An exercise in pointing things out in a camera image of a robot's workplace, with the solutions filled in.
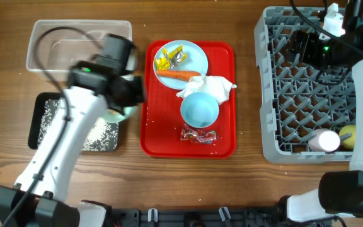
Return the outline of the mint green bowl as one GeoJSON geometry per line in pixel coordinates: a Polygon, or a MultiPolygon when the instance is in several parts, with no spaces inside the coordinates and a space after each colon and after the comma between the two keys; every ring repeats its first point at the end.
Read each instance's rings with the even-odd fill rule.
{"type": "Polygon", "coordinates": [[[125,107],[124,108],[124,114],[120,114],[114,110],[107,109],[106,113],[102,115],[102,119],[109,122],[109,123],[119,123],[125,119],[130,118],[135,111],[137,110],[137,107],[125,107]]]}

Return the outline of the yellow snack wrapper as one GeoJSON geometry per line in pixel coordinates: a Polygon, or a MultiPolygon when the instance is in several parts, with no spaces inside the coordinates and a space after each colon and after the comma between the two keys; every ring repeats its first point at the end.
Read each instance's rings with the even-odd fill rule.
{"type": "Polygon", "coordinates": [[[162,48],[162,57],[155,59],[154,63],[157,70],[166,71],[179,66],[186,58],[187,55],[183,51],[183,45],[169,52],[165,47],[162,48]]]}

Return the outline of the orange carrot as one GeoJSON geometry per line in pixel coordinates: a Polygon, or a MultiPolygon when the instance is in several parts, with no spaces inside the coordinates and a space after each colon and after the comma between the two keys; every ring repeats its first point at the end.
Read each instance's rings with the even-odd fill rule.
{"type": "Polygon", "coordinates": [[[164,71],[157,70],[156,74],[158,76],[178,79],[182,81],[189,81],[190,78],[201,75],[197,71],[181,71],[181,70],[164,70],[164,71]]]}

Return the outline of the light blue bowl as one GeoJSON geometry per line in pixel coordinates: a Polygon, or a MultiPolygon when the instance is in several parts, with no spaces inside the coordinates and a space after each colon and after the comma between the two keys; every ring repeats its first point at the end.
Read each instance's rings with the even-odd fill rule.
{"type": "Polygon", "coordinates": [[[210,94],[196,92],[183,99],[180,107],[182,119],[194,128],[212,125],[219,116],[219,105],[210,94]]]}

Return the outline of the pink cup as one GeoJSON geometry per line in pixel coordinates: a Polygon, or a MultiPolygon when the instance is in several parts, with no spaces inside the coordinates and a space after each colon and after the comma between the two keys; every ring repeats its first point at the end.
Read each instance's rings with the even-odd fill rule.
{"type": "Polygon", "coordinates": [[[308,141],[312,151],[332,152],[340,146],[340,136],[328,129],[316,129],[314,136],[308,141]]]}

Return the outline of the white tissue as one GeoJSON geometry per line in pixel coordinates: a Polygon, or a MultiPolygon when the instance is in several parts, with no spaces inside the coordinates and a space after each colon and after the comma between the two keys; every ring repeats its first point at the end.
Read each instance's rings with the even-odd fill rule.
{"type": "Polygon", "coordinates": [[[178,98],[186,98],[192,93],[203,92],[216,99],[218,105],[229,100],[232,89],[237,88],[222,76],[193,76],[186,84],[186,88],[176,94],[178,98]]]}

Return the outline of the yellow cup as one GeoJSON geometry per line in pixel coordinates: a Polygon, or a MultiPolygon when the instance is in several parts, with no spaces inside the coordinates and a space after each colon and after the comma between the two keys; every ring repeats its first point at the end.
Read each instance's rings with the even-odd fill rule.
{"type": "Polygon", "coordinates": [[[355,137],[356,137],[356,126],[346,125],[342,127],[339,132],[341,145],[348,149],[354,149],[355,137]]]}

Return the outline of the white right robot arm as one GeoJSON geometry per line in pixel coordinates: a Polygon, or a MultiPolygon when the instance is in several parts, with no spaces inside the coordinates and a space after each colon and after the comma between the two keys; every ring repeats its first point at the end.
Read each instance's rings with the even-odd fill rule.
{"type": "Polygon", "coordinates": [[[355,145],[349,170],[325,173],[317,189],[287,199],[287,219],[308,224],[345,215],[363,218],[363,1],[348,1],[342,27],[336,36],[315,25],[291,4],[294,12],[314,28],[314,33],[296,31],[283,48],[287,60],[296,57],[320,71],[329,67],[347,67],[352,74],[356,95],[355,145]],[[322,41],[316,33],[329,40],[322,41]]]}

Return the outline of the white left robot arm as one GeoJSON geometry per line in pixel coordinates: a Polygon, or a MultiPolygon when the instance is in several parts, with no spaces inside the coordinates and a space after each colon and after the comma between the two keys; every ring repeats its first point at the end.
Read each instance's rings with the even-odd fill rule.
{"type": "Polygon", "coordinates": [[[0,186],[3,226],[104,226],[110,208],[96,202],[65,203],[72,171],[86,137],[108,109],[119,114],[144,101],[141,77],[125,66],[80,61],[69,71],[48,132],[14,186],[0,186]]]}

